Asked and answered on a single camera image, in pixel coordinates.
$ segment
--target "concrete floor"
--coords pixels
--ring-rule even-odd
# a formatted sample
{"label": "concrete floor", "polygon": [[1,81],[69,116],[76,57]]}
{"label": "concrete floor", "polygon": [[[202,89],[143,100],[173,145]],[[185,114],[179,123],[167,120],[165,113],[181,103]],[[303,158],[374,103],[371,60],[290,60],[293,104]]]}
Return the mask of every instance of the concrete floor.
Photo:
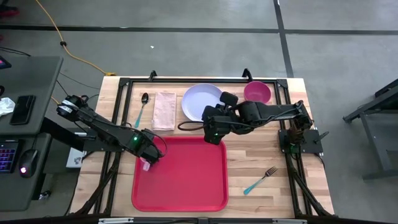
{"label": "concrete floor", "polygon": [[[397,30],[394,0],[280,0],[286,29]],[[21,14],[4,24],[50,25],[35,1],[15,0]],[[63,26],[183,27],[277,29],[272,0],[42,0]],[[0,30],[3,47],[32,55],[61,55],[62,72],[99,87],[102,74],[59,46],[53,31]],[[119,75],[203,75],[286,77],[279,34],[206,32],[62,32],[69,49]],[[377,160],[359,121],[341,119],[397,78],[397,35],[287,35],[294,77],[304,78],[315,122],[330,134],[323,140],[326,175],[335,213],[340,217],[398,222],[398,179],[364,182]],[[60,76],[69,93],[94,95]],[[54,97],[64,92],[57,86]],[[90,102],[95,107],[96,100]],[[72,124],[55,114],[50,118]],[[53,197],[25,212],[0,213],[0,219],[63,215],[76,174],[59,175]]]}

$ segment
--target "red tray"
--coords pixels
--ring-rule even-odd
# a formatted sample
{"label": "red tray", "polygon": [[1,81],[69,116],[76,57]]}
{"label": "red tray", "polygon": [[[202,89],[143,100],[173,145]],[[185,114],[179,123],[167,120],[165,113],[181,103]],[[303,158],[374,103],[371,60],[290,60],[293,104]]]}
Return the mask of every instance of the red tray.
{"label": "red tray", "polygon": [[[165,137],[168,153],[148,171],[137,158],[131,201],[142,212],[217,212],[228,201],[226,148],[203,137]],[[155,138],[164,151],[163,142]]]}

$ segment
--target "black desk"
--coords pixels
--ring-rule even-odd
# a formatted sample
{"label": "black desk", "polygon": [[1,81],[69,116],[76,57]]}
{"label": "black desk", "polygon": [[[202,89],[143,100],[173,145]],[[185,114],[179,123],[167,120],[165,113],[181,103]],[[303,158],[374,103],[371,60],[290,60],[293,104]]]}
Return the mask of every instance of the black desk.
{"label": "black desk", "polygon": [[[35,136],[19,138],[23,140],[24,144],[21,154],[32,148]],[[37,168],[35,174],[31,178],[22,178],[18,172],[18,162],[15,171],[11,174],[0,174],[0,211],[23,211],[26,210],[34,195],[38,195],[42,188],[42,181],[44,175],[42,173],[44,168],[45,158],[51,145],[51,135],[41,133],[37,135],[37,140],[34,149],[39,152],[37,160]]]}
{"label": "black desk", "polygon": [[40,194],[45,177],[42,171],[52,138],[61,138],[61,141],[65,142],[75,138],[75,136],[45,118],[45,112],[63,59],[60,57],[7,57],[6,60],[11,63],[12,67],[0,70],[0,85],[5,87],[5,92],[1,98],[8,97],[16,102],[18,96],[36,96],[28,124],[10,125],[9,121],[12,114],[0,117],[1,139],[21,139],[25,141],[19,157],[24,151],[32,147],[34,138],[38,137],[34,148],[39,151],[39,160],[37,170],[31,178],[22,178],[17,167],[11,174],[0,174],[0,211],[21,211],[26,210],[30,201],[36,199]]}
{"label": "black desk", "polygon": [[11,114],[0,117],[0,135],[37,134],[40,131],[63,59],[60,57],[8,57],[11,68],[0,70],[1,98],[17,102],[18,96],[35,95],[30,121],[26,125],[9,125]]}

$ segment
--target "desk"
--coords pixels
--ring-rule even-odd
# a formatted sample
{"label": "desk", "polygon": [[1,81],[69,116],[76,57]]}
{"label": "desk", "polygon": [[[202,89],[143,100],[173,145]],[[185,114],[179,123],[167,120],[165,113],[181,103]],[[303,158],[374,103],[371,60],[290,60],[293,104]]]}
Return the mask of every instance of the desk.
{"label": "desk", "polygon": [[45,175],[43,175],[44,162],[47,157],[50,144],[51,135],[47,133],[40,133],[37,135],[37,140],[34,149],[38,150],[39,156],[37,158],[37,167],[35,174],[31,178],[22,178],[18,171],[18,161],[22,153],[32,149],[35,136],[19,136],[19,140],[23,141],[19,157],[16,159],[16,168],[11,174],[0,175],[0,211],[23,211],[29,207],[30,201],[34,197],[38,197],[42,190]]}
{"label": "desk", "polygon": [[19,96],[34,95],[29,123],[10,125],[11,114],[0,119],[0,135],[37,134],[49,105],[63,59],[60,57],[8,57],[12,67],[0,70],[0,84],[5,87],[1,98],[17,103]]}
{"label": "desk", "polygon": [[[96,112],[111,120],[116,99],[120,77],[104,77]],[[311,113],[305,91],[304,80],[301,78],[288,78],[290,99],[292,102],[303,100],[304,105]],[[141,109],[141,96],[148,93],[150,101],[144,108],[141,117],[140,129],[151,127],[154,109],[154,97],[157,91],[177,93],[177,117],[174,131],[157,132],[161,135],[202,136],[203,130],[186,132],[177,129],[178,123],[188,120],[182,112],[181,100],[186,90],[194,83],[135,83],[132,88],[130,110],[127,121],[134,124]],[[243,101],[243,89],[246,84],[215,84],[223,91],[228,91]],[[274,88],[270,85],[272,104],[275,104]],[[126,90],[122,95],[120,107],[124,107]],[[118,124],[121,122],[122,111],[119,112]],[[223,138],[227,147],[228,159],[228,204],[220,212],[208,213],[159,213],[140,212],[131,203],[132,180],[136,158],[128,153],[123,153],[118,170],[118,179],[114,195],[113,217],[222,217],[222,218],[291,218],[294,217],[292,199],[290,196],[289,181],[287,177],[286,161],[279,149],[277,131],[280,129],[278,122],[271,122],[266,126],[244,136],[229,134]],[[77,211],[89,199],[100,179],[104,153],[96,152],[84,160],[75,196],[72,201],[71,212]],[[319,158],[310,154],[303,154],[303,164],[307,178],[307,185],[317,200],[324,208],[333,213],[331,198],[326,181],[325,171]],[[279,170],[257,186],[248,196],[243,195],[243,190],[249,187],[264,175],[266,169],[277,166]],[[301,190],[297,191],[300,208],[304,210]],[[104,191],[103,206],[106,203],[108,190]]]}
{"label": "desk", "polygon": [[[26,210],[30,201],[37,199],[40,193],[45,177],[42,171],[52,138],[49,134],[38,133],[45,132],[42,123],[49,122],[45,112],[63,62],[60,57],[7,57],[6,60],[12,67],[0,70],[0,84],[5,87],[1,98],[8,97],[17,103],[18,96],[35,95],[36,100],[29,123],[25,125],[10,125],[12,114],[0,117],[0,138],[24,141],[19,157],[14,161],[14,172],[0,174],[2,212]],[[36,135],[35,149],[39,151],[37,169],[31,178],[22,178],[18,171],[19,158],[32,148]]]}

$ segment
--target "keyboard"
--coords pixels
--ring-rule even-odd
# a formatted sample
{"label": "keyboard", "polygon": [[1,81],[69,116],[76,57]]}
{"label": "keyboard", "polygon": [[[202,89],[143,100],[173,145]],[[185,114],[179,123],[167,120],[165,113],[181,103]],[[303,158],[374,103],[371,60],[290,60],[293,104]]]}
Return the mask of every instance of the keyboard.
{"label": "keyboard", "polygon": [[18,153],[18,140],[7,140],[0,142],[0,174],[12,173],[16,164],[16,157]]}

